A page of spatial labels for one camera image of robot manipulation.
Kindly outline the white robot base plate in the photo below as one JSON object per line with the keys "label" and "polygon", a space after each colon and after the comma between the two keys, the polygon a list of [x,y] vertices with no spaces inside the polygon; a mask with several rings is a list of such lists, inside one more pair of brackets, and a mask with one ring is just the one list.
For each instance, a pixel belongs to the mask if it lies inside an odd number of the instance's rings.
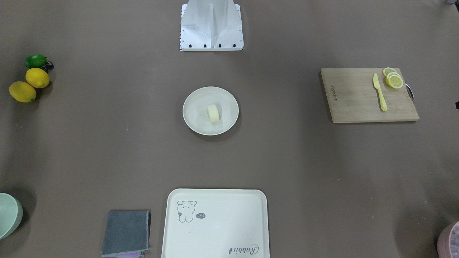
{"label": "white robot base plate", "polygon": [[181,7],[180,51],[240,51],[241,7],[232,0],[189,0]]}

